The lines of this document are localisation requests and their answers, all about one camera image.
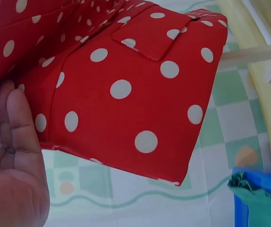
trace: blue container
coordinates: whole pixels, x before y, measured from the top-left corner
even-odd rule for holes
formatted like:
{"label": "blue container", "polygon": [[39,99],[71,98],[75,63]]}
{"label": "blue container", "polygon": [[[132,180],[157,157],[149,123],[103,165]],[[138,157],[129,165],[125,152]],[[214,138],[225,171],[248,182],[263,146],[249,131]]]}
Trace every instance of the blue container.
{"label": "blue container", "polygon": [[[246,178],[250,182],[271,192],[271,173],[262,173],[239,167],[233,169],[233,175],[239,172],[246,173]],[[235,196],[235,227],[248,227],[248,215],[248,206]]]}

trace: orange shape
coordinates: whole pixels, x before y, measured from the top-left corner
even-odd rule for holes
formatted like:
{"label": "orange shape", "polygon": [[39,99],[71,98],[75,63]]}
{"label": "orange shape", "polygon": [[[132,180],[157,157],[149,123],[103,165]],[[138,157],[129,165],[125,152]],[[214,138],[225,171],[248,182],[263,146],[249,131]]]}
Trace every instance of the orange shape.
{"label": "orange shape", "polygon": [[245,167],[254,166],[258,162],[258,155],[254,149],[249,146],[242,147],[235,157],[235,166]]}
{"label": "orange shape", "polygon": [[62,184],[60,186],[60,192],[62,194],[69,195],[69,194],[73,193],[73,191],[74,191],[74,188],[70,182],[68,182],[68,181],[62,182]]}

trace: bedsheet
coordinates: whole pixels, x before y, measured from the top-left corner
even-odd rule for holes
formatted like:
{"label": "bedsheet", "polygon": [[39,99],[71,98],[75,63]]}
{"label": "bedsheet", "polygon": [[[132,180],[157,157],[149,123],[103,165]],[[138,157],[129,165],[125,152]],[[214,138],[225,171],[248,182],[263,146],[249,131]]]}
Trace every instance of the bedsheet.
{"label": "bedsheet", "polygon": [[[184,13],[212,0],[154,0]],[[229,31],[224,51],[239,47]],[[46,226],[232,227],[235,166],[271,169],[258,96],[246,66],[217,73],[188,174],[181,185],[126,173],[60,151],[43,150],[51,208]]]}

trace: green fabric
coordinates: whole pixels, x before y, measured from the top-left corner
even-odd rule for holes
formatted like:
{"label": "green fabric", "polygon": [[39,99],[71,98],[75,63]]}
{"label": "green fabric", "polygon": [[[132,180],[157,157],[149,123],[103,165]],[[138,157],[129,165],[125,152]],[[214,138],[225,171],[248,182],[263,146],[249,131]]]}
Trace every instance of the green fabric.
{"label": "green fabric", "polygon": [[244,172],[233,175],[228,187],[248,205],[248,227],[271,227],[271,192],[249,182]]}

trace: white polka dot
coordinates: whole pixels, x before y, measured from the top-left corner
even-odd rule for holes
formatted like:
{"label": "white polka dot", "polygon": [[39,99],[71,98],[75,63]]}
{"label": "white polka dot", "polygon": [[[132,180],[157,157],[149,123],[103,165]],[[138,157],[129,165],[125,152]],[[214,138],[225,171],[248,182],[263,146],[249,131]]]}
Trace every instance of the white polka dot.
{"label": "white polka dot", "polygon": [[129,6],[126,11],[130,10],[134,5]]}
{"label": "white polka dot", "polygon": [[108,14],[113,13],[114,11],[116,11],[116,10],[115,10],[115,9],[112,9],[111,11],[109,11]]}
{"label": "white polka dot", "polygon": [[201,55],[203,59],[208,63],[211,63],[213,61],[213,52],[209,48],[207,47],[202,48]]}
{"label": "white polka dot", "polygon": [[188,119],[193,124],[200,124],[203,117],[203,110],[199,105],[192,105],[187,112]]}
{"label": "white polka dot", "polygon": [[167,32],[167,36],[171,39],[175,39],[179,33],[180,31],[178,29],[172,29]]}
{"label": "white polka dot", "polygon": [[73,132],[77,129],[79,123],[79,117],[75,111],[70,111],[65,116],[65,127],[67,131]]}
{"label": "white polka dot", "polygon": [[184,27],[184,28],[181,30],[181,33],[184,33],[184,32],[187,32],[187,27]]}
{"label": "white polka dot", "polygon": [[83,42],[85,42],[86,40],[88,40],[88,38],[89,38],[89,36],[87,35],[87,36],[85,36],[84,38],[82,38],[82,39],[80,40],[80,42],[83,43]]}
{"label": "white polka dot", "polygon": [[126,98],[131,92],[131,84],[124,79],[119,79],[111,85],[110,94],[115,99]]}
{"label": "white polka dot", "polygon": [[43,62],[42,67],[43,68],[47,67],[48,65],[50,65],[50,63],[53,62],[54,59],[55,59],[55,57],[51,57],[51,58],[47,59],[45,62]]}
{"label": "white polka dot", "polygon": [[41,15],[36,15],[32,17],[31,19],[32,19],[32,22],[36,24],[41,19]]}
{"label": "white polka dot", "polygon": [[121,43],[125,44],[130,48],[134,48],[136,45],[136,41],[134,39],[124,39],[121,41]]}
{"label": "white polka dot", "polygon": [[92,25],[92,22],[91,22],[90,19],[87,20],[87,25],[88,25],[88,26],[91,26],[91,25]]}
{"label": "white polka dot", "polygon": [[159,18],[163,18],[165,16],[165,14],[163,13],[152,13],[150,15],[150,17],[154,18],[154,19],[159,19]]}
{"label": "white polka dot", "polygon": [[93,62],[103,61],[108,55],[108,51],[105,48],[99,48],[91,53],[90,59]]}
{"label": "white polka dot", "polygon": [[39,64],[43,64],[47,59],[46,58],[40,58],[39,59]]}
{"label": "white polka dot", "polygon": [[212,24],[210,21],[202,20],[201,22],[202,22],[203,24],[209,26],[209,27],[212,27],[212,26],[213,26],[213,24]]}
{"label": "white polka dot", "polygon": [[58,82],[56,83],[55,88],[60,87],[60,85],[61,85],[61,84],[63,83],[63,81],[64,81],[64,78],[65,78],[65,73],[64,73],[64,72],[61,72],[61,73],[60,73],[60,76],[59,76],[59,79],[58,79]]}
{"label": "white polka dot", "polygon": [[61,21],[62,17],[63,17],[63,12],[61,12],[59,14],[58,19],[56,20],[56,22],[59,23]]}
{"label": "white polka dot", "polygon": [[25,91],[25,85],[24,84],[20,84],[18,86],[18,89],[20,89],[21,91]]}
{"label": "white polka dot", "polygon": [[118,23],[127,23],[129,20],[131,20],[131,17],[123,17],[118,21]]}
{"label": "white polka dot", "polygon": [[40,42],[42,42],[43,39],[44,39],[44,36],[41,36],[41,37],[37,40],[36,45],[38,45]]}
{"label": "white polka dot", "polygon": [[65,34],[61,34],[61,42],[64,42],[66,39],[66,35]]}
{"label": "white polka dot", "polygon": [[18,0],[16,3],[16,11],[17,13],[21,13],[26,9],[27,0]]}
{"label": "white polka dot", "polygon": [[47,119],[44,116],[44,114],[39,113],[36,116],[35,124],[36,124],[36,130],[38,132],[44,132],[44,130],[46,129],[46,126],[47,126]]}
{"label": "white polka dot", "polygon": [[227,27],[227,24],[226,24],[225,21],[223,21],[223,20],[218,20],[218,22],[220,22],[223,26]]}
{"label": "white polka dot", "polygon": [[164,77],[172,79],[179,74],[179,66],[173,61],[164,61],[160,67],[161,73]]}
{"label": "white polka dot", "polygon": [[80,39],[82,39],[82,36],[77,35],[74,39],[75,39],[76,41],[79,41]]}
{"label": "white polka dot", "polygon": [[140,3],[140,4],[137,4],[135,7],[139,7],[139,6],[142,6],[142,5],[144,5],[145,4],[145,2],[142,2],[142,3]]}
{"label": "white polka dot", "polygon": [[158,139],[152,131],[142,131],[135,138],[135,147],[142,153],[153,152],[158,145]]}
{"label": "white polka dot", "polygon": [[4,46],[4,50],[3,50],[4,57],[10,56],[13,52],[13,49],[14,49],[14,41],[9,40]]}
{"label": "white polka dot", "polygon": [[104,25],[104,24],[106,24],[107,21],[108,21],[108,20],[104,20],[104,21],[99,25],[99,27],[102,26],[102,25]]}
{"label": "white polka dot", "polygon": [[98,161],[98,160],[95,159],[95,158],[91,158],[90,161],[95,162],[95,163],[97,163],[97,164],[102,164],[100,161]]}

